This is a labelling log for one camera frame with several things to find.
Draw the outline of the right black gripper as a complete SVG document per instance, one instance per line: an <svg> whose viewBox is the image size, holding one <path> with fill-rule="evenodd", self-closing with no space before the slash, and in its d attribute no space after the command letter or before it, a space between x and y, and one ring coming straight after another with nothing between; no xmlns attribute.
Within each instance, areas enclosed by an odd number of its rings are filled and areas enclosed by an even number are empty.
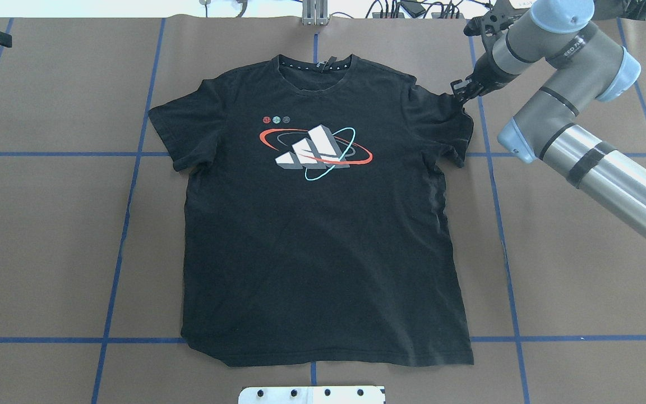
<svg viewBox="0 0 646 404"><path fill-rule="evenodd" d="M489 54L483 54L475 62L473 72L465 80L451 82L456 102L464 104L476 97L482 97L506 85L506 73L500 71Z"/></svg>

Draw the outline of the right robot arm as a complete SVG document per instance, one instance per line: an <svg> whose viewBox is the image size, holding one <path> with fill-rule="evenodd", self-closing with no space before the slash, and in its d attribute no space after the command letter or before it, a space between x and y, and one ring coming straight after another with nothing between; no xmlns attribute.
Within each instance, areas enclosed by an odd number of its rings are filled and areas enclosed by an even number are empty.
<svg viewBox="0 0 646 404"><path fill-rule="evenodd" d="M594 1L497 1L468 21L485 49L451 89L468 102L499 90L538 61L554 73L506 123L497 141L523 163L540 159L575 189L646 238L646 169L577 125L590 102L610 102L641 73L639 62L594 23Z"/></svg>

